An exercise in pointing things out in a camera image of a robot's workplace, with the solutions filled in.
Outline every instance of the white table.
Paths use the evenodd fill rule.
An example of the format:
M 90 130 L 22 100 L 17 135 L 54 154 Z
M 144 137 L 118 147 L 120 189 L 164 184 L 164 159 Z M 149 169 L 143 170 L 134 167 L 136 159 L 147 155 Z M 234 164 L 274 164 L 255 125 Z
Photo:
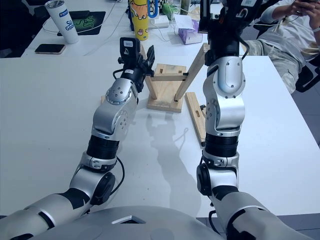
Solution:
M 189 67 L 196 53 L 168 57 L 167 50 L 156 49 L 155 63 Z M 0 215 L 68 188 L 87 149 L 100 96 L 119 68 L 117 57 L 0 59 Z M 247 56 L 243 71 L 239 189 L 276 215 L 319 213 L 316 141 L 268 57 Z M 205 76 L 203 67 L 188 90 L 201 104 Z M 196 184 L 201 148 L 187 105 L 181 113 L 146 109 L 148 94 L 145 87 L 118 151 L 125 180 L 100 208 L 155 205 L 206 217 L 210 202 Z M 119 164 L 112 172 L 121 178 Z
M 90 10 L 94 11 L 106 11 L 104 19 L 108 16 L 115 0 L 66 0 L 66 6 L 69 11 L 81 11 Z M 67 57 L 67 56 L 114 56 L 119 54 L 119 39 L 120 37 L 135 37 L 133 31 L 130 30 L 130 21 L 128 15 L 124 12 L 128 6 L 126 0 L 117 2 L 114 9 L 112 10 L 109 18 L 101 26 L 100 33 L 98 35 L 81 35 L 79 36 L 79 42 L 75 44 L 67 44 L 66 49 L 61 55 L 50 56 L 46 54 L 36 54 L 35 49 L 40 44 L 66 44 L 62 36 L 57 36 L 56 33 L 50 33 L 41 29 L 35 36 L 29 47 L 24 51 L 22 57 L 38 57 L 38 58 L 52 58 L 52 57 Z M 221 9 L 220 4 L 212 4 L 211 12 L 219 13 Z M 116 24 L 119 22 L 119 26 L 116 28 L 114 34 L 106 40 L 111 33 L 114 31 Z M 188 53 L 190 49 L 194 48 L 194 44 L 184 45 L 178 35 L 178 29 L 176 24 L 170 24 L 168 28 L 150 29 L 149 38 L 144 41 L 143 44 L 146 46 L 155 45 L 156 48 L 166 48 L 168 53 L 171 55 L 178 55 L 179 52 L 183 51 Z M 45 28 L 50 31 L 58 31 L 58 28 L 50 18 L 45 24 Z M 203 35 L 203 43 L 207 42 L 207 35 Z

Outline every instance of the person's hand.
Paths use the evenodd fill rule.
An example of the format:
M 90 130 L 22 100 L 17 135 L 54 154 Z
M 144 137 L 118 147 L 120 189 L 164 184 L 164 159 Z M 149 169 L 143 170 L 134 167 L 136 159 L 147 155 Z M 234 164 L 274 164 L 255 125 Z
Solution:
M 313 11 L 315 9 L 314 2 L 306 2 L 303 0 L 295 0 L 291 5 L 288 6 L 287 16 L 296 15 L 296 16 L 306 16 L 308 15 L 306 11 Z
M 320 2 L 312 3 L 314 5 L 313 9 L 302 9 L 302 14 L 308 15 L 309 25 L 312 29 L 316 29 L 320 27 Z

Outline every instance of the paper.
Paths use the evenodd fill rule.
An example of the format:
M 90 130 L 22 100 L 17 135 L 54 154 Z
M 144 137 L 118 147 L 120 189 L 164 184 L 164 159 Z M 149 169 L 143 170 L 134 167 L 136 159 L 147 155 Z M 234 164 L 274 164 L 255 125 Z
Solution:
M 194 29 L 194 24 L 192 19 L 188 15 L 178 15 L 174 14 L 174 20 L 178 29 Z

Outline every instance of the white cable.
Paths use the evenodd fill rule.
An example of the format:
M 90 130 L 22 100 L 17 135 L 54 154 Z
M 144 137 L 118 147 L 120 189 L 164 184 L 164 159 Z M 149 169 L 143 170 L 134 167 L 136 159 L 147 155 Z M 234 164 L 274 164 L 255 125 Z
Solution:
M 173 26 L 174 35 L 177 36 L 176 27 L 175 27 L 175 24 L 174 24 L 174 23 L 176 23 L 176 21 L 174 21 L 174 23 L 173 23 L 174 13 L 172 12 L 170 5 L 169 5 L 169 9 L 170 9 L 170 13 L 171 13 L 171 22 L 170 22 L 170 24 L 172 24 L 172 26 Z
M 280 25 L 284 25 L 284 24 L 287 24 L 287 23 L 291 23 L 293 22 L 294 20 L 296 20 L 297 18 L 299 18 L 300 16 L 297 16 L 295 19 L 291 20 L 291 21 L 283 21 L 283 23 L 277 23 L 277 24 L 258 24 L 258 23 L 254 23 L 253 24 L 250 24 L 249 26 L 267 26 L 267 27 L 272 27 L 272 26 L 280 26 Z
M 117 27 L 119 26 L 119 24 L 120 24 L 120 22 L 121 22 L 121 20 L 122 20 L 122 18 L 124 17 L 125 14 L 126 14 L 126 12 L 124 12 L 124 13 L 122 14 L 120 20 L 119 20 L 118 23 L 116 24 L 116 26 L 115 26 L 115 28 L 113 29 L 111 35 L 108 36 L 101 45 L 95 47 L 94 49 L 92 49 L 91 51 L 89 51 L 88 53 L 86 53 L 84 56 L 88 56 L 88 55 L 93 54 L 95 51 L 97 51 L 99 48 L 101 48 L 103 45 L 105 45 L 105 44 L 108 42 L 108 40 L 109 40 L 109 39 L 112 37 L 112 35 L 115 33 Z
M 90 28 L 90 29 L 87 29 L 87 30 L 78 31 L 77 33 L 80 34 L 80 33 L 84 33 L 84 32 L 91 31 L 91 30 L 93 30 L 93 29 L 96 29 L 96 28 L 101 27 L 101 26 L 107 21 L 107 19 L 109 18 L 110 14 L 112 13 L 112 10 L 114 9 L 115 5 L 116 5 L 118 2 L 121 3 L 122 0 L 117 0 L 117 1 L 113 4 L 113 6 L 112 6 L 112 8 L 111 8 L 111 10 L 110 10 L 110 12 L 109 12 L 109 14 L 106 16 L 105 20 L 104 20 L 100 25 L 95 26 L 95 27 Z M 46 32 L 49 32 L 49 33 L 55 33 L 55 34 L 59 33 L 59 31 L 52 31 L 52 30 L 48 30 L 48 29 L 45 28 L 45 24 L 47 23 L 47 21 L 48 21 L 49 19 L 50 19 L 50 18 L 48 18 L 48 19 L 42 24 L 43 30 L 46 31 Z
M 175 5 L 173 5 L 173 6 L 178 8 L 179 10 L 185 11 L 185 12 L 187 12 L 189 14 L 200 15 L 200 13 L 194 13 L 194 12 L 191 12 L 191 11 L 187 11 L 187 10 L 181 8 L 180 6 L 175 6 Z
M 162 39 L 161 39 L 161 38 L 160 38 L 160 39 L 161 39 L 163 42 L 170 42 L 172 39 L 174 39 L 175 36 L 171 37 L 169 40 L 166 40 L 165 37 L 164 37 L 164 35 L 162 34 L 162 31 L 160 30 L 160 27 L 154 25 L 151 21 L 150 21 L 150 24 L 158 29 L 158 31 L 160 32 L 161 37 L 162 37 Z

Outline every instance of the yellow cup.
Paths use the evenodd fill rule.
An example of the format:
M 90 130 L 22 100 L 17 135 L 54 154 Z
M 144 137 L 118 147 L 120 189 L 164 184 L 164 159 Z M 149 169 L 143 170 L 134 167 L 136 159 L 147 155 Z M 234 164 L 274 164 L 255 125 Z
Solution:
M 137 39 L 148 39 L 148 0 L 130 0 L 131 18 Z

